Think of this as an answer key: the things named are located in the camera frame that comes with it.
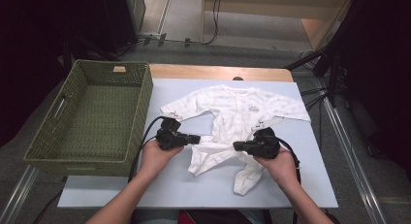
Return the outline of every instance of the green wicker basket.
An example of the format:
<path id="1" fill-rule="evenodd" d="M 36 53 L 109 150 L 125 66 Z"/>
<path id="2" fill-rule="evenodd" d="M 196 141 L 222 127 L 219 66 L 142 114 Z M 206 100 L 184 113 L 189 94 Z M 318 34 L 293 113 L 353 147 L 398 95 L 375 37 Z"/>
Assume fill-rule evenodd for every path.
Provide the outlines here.
<path id="1" fill-rule="evenodd" d="M 55 175 L 127 176 L 152 87 L 147 63 L 78 60 L 23 160 Z"/>

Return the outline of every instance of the baby clothing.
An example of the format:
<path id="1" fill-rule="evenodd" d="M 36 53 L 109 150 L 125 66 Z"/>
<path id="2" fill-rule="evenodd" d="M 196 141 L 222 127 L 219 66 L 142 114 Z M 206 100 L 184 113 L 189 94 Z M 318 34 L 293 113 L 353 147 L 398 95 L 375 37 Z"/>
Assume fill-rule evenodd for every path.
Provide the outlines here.
<path id="1" fill-rule="evenodd" d="M 192 146 L 188 171 L 199 176 L 227 159 L 237 158 L 246 164 L 237 174 L 234 186 L 235 193 L 240 195 L 254 187 L 264 167 L 245 152 L 235 151 L 233 142 L 251 140 L 251 128 L 260 120 L 281 117 L 310 121 L 302 101 L 254 87 L 206 87 L 161 108 L 163 114 L 176 114 L 180 120 L 207 111 L 214 115 L 211 135 L 202 136 L 200 143 Z"/>

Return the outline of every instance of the onesie sleeve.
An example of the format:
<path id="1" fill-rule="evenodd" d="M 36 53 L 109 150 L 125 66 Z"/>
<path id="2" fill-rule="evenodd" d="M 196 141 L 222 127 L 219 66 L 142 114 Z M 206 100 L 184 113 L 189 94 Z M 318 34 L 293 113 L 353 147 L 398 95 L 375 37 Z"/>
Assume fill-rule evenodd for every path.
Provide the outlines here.
<path id="1" fill-rule="evenodd" d="M 266 105 L 272 117 L 285 117 L 311 121 L 302 100 L 296 100 L 270 92 L 267 96 L 268 101 L 266 102 Z"/>
<path id="2" fill-rule="evenodd" d="M 212 92 L 209 88 L 203 88 L 163 106 L 161 113 L 173 112 L 180 116 L 180 120 L 197 116 L 208 111 L 208 104 L 212 99 Z"/>

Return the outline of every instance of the cable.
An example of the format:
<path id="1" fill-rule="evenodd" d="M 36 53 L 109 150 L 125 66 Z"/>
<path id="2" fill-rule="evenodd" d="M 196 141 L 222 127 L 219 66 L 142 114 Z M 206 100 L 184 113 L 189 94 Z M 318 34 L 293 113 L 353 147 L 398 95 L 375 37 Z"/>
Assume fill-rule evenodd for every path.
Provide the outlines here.
<path id="1" fill-rule="evenodd" d="M 146 37 L 145 39 L 149 39 L 150 41 L 158 41 L 158 42 L 160 42 L 161 40 L 160 39 L 157 39 L 157 38 L 155 38 L 155 37 Z M 203 43 L 201 43 L 201 42 L 184 42 L 184 41 L 180 41 L 180 40 L 162 40 L 162 42 L 168 42 L 168 43 L 183 43 L 183 44 L 190 44 L 190 45 L 203 45 Z"/>
<path id="2" fill-rule="evenodd" d="M 149 138 L 147 141 L 145 141 L 145 143 L 143 145 L 146 145 L 148 142 L 150 142 L 151 140 L 153 140 L 155 138 L 155 136 Z"/>
<path id="3" fill-rule="evenodd" d="M 139 160 L 139 155 L 140 152 L 142 151 L 142 147 L 144 146 L 144 141 L 145 138 L 147 137 L 148 132 L 150 131 L 151 127 L 153 126 L 153 124 L 158 120 L 158 119 L 164 119 L 163 116 L 157 116 L 156 118 L 153 119 L 153 121 L 151 121 L 151 123 L 148 125 L 147 130 L 145 130 L 144 136 L 142 137 L 142 142 L 139 146 L 139 149 L 137 150 L 137 154 L 136 157 L 133 159 L 133 163 L 131 165 L 131 169 L 130 169 L 130 174 L 129 174 L 129 178 L 128 178 L 128 182 L 130 182 L 133 177 L 134 177 L 134 173 L 136 171 L 136 166 L 137 166 L 137 162 Z"/>
<path id="4" fill-rule="evenodd" d="M 290 150 L 291 155 L 293 156 L 294 159 L 294 165 L 296 166 L 296 174 L 297 174 L 297 180 L 299 181 L 299 184 L 301 184 L 301 174 L 300 174 L 300 160 L 297 158 L 296 153 L 293 151 L 293 149 L 290 147 L 287 142 L 284 140 L 275 137 L 279 142 L 281 142 L 288 150 Z M 299 217 L 297 216 L 297 213 L 294 211 L 293 213 L 293 224 L 297 224 L 299 221 Z"/>
<path id="5" fill-rule="evenodd" d="M 202 43 L 202 45 L 209 45 L 217 39 L 218 36 L 218 15 L 220 13 L 220 5 L 221 5 L 221 0 L 218 0 L 218 7 L 217 7 L 217 15 L 215 14 L 215 6 L 217 4 L 217 0 L 214 0 L 214 7 L 212 8 L 212 16 L 214 17 L 214 36 L 209 40 L 209 42 Z"/>
<path id="6" fill-rule="evenodd" d="M 61 189 L 60 192 L 58 192 L 54 197 L 51 198 L 51 200 L 48 201 L 48 203 L 45 205 L 43 210 L 37 215 L 36 219 L 34 220 L 33 224 L 38 224 L 42 220 L 43 216 L 45 215 L 48 207 L 63 193 L 63 189 Z"/>
<path id="7" fill-rule="evenodd" d="M 306 51 L 300 53 L 300 59 L 303 59 L 303 58 L 305 58 L 306 56 L 308 56 L 309 54 L 314 53 L 314 52 L 315 52 L 315 50 L 312 50 L 312 49 L 306 50 Z M 314 69 L 315 64 L 314 64 L 314 63 L 312 62 L 312 60 L 311 60 L 311 61 L 309 61 L 309 62 L 304 63 L 302 66 L 303 66 L 305 69 L 312 70 L 312 69 Z"/>
<path id="8" fill-rule="evenodd" d="M 327 90 L 327 89 L 328 89 L 328 87 L 315 88 L 315 89 L 302 91 L 300 94 L 302 96 L 302 95 L 306 95 L 306 94 L 310 94 L 310 93 L 314 93 L 314 92 L 318 92 L 318 91 L 323 91 L 323 90 Z"/>
<path id="9" fill-rule="evenodd" d="M 320 130 L 319 130 L 319 148 L 320 148 L 320 152 L 321 152 L 321 150 L 323 149 L 323 133 L 322 133 L 322 130 L 321 130 L 321 122 L 323 121 L 323 116 L 322 116 L 322 114 L 321 114 L 321 108 L 322 108 L 322 106 L 323 106 L 323 102 L 324 102 L 324 99 L 320 102 L 320 105 L 318 106 L 318 113 L 319 113 L 319 115 L 320 115 L 320 117 L 319 117 L 319 128 L 320 128 Z"/>
<path id="10" fill-rule="evenodd" d="M 317 104 L 317 102 L 323 101 L 328 95 L 329 95 L 329 93 L 324 93 L 323 95 L 321 95 L 321 96 L 319 96 L 319 97 L 311 100 L 310 102 L 308 102 L 307 105 L 306 105 L 307 111 L 310 111 L 311 108 L 312 108 L 315 104 Z"/>
<path id="11" fill-rule="evenodd" d="M 124 49 L 124 51 L 122 51 L 120 54 L 117 55 L 117 57 L 124 55 L 128 50 L 130 50 L 130 47 L 127 47 L 126 49 Z"/>

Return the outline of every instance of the wooden panel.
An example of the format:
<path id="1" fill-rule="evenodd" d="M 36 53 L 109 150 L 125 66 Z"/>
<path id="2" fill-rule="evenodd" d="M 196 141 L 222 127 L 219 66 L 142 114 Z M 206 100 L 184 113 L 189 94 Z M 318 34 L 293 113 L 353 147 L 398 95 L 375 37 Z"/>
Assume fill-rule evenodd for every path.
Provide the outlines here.
<path id="1" fill-rule="evenodd" d="M 329 12 L 329 17 L 325 19 L 301 20 L 305 33 L 313 49 L 319 49 L 326 44 L 327 38 L 331 34 L 334 25 L 345 17 L 350 8 L 351 0 L 340 0 L 339 4 Z"/>
<path id="2" fill-rule="evenodd" d="M 215 0 L 205 0 L 204 10 L 212 11 Z M 221 0 L 220 12 L 261 16 L 328 19 L 341 0 Z"/>
<path id="3" fill-rule="evenodd" d="M 157 79 L 293 81 L 286 69 L 150 64 L 150 71 Z"/>
<path id="4" fill-rule="evenodd" d="M 142 32 L 160 33 L 160 25 L 167 8 L 167 0 L 144 0 L 145 15 L 142 21 Z"/>

